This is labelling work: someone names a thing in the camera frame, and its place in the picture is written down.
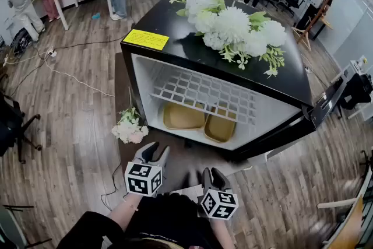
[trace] bracelet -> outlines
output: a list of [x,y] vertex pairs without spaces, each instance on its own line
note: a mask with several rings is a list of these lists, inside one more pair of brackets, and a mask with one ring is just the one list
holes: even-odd
[[129,206],[132,208],[132,209],[134,209],[135,210],[135,212],[138,212],[139,211],[139,209],[138,208],[136,208],[134,205],[132,205],[132,204],[130,204],[125,198],[123,198],[123,201],[124,202],[126,202],[126,203],[128,203],[129,204]]

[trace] white sneaker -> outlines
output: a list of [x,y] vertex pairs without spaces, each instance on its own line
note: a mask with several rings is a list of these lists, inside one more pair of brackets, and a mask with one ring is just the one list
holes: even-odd
[[112,20],[116,21],[116,20],[120,20],[120,19],[123,19],[122,17],[118,16],[116,13],[112,15],[111,17]]

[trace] blue object on floor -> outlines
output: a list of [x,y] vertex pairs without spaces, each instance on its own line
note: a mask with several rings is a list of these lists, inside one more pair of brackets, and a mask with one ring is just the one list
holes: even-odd
[[95,15],[92,16],[92,20],[99,20],[99,18],[101,18],[101,14],[100,13],[97,13]]

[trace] wire shelf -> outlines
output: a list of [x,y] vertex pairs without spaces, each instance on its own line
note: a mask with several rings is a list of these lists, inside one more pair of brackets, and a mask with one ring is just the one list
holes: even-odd
[[150,95],[241,124],[256,125],[256,93],[200,73],[163,69]]

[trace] yellow sticky note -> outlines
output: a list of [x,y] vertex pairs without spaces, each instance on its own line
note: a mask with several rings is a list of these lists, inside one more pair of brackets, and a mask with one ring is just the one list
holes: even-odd
[[169,37],[162,36],[161,34],[132,29],[123,41],[162,51],[168,39]]

